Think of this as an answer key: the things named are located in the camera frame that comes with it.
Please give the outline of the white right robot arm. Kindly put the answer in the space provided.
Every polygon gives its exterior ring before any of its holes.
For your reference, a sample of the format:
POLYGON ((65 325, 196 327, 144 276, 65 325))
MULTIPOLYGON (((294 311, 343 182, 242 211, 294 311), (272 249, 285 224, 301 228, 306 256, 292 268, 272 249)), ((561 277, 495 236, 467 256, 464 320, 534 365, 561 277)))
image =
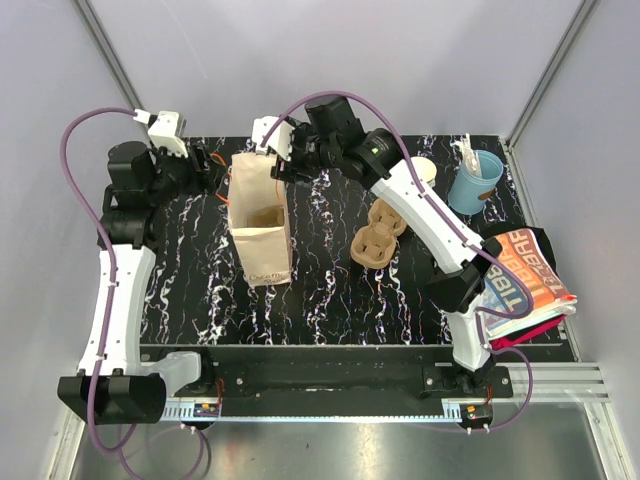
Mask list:
POLYGON ((400 134, 370 102, 343 91, 325 91, 296 102, 308 119, 292 118, 294 107, 277 117, 257 119, 252 140, 257 152, 277 156, 276 180, 305 184, 325 169, 345 177, 395 210, 432 254, 437 271, 430 296, 446 314, 459 365, 454 384, 476 396, 490 383, 490 351, 477 324, 484 276, 501 246, 470 230, 423 180, 400 134))

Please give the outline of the pulp cup carrier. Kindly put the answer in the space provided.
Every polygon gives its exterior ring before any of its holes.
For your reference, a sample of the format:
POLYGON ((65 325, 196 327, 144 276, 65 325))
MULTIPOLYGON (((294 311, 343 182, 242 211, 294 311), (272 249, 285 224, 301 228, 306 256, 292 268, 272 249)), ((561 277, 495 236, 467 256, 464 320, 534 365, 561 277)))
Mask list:
POLYGON ((351 242, 352 260, 370 269, 386 268, 406 228, 407 222, 399 213, 381 198, 376 199, 368 211, 368 224, 351 242))

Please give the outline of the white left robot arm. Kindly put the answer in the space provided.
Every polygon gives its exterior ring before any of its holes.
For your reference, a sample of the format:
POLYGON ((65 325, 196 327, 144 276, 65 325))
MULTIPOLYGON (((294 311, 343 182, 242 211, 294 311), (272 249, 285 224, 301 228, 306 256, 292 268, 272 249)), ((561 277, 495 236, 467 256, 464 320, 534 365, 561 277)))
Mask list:
POLYGON ((200 145, 180 158, 164 148, 128 141, 108 152, 101 225, 113 245, 100 252, 94 320, 76 374, 60 378, 59 399, 98 425, 182 421, 206 426, 220 412, 199 396, 216 372, 202 353, 180 351, 155 361, 140 355, 147 284, 156 263, 160 215, 181 195, 212 195, 225 168, 200 145))

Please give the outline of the paper bag orange handles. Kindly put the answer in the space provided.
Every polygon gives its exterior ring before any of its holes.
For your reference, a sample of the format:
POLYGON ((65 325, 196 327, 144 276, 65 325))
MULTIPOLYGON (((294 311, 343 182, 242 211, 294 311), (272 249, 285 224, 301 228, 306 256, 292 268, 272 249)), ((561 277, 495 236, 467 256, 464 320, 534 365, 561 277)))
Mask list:
POLYGON ((236 153, 227 167, 226 204, 244 277, 251 287, 285 284, 292 279, 292 237, 286 187, 271 177, 277 158, 236 153))

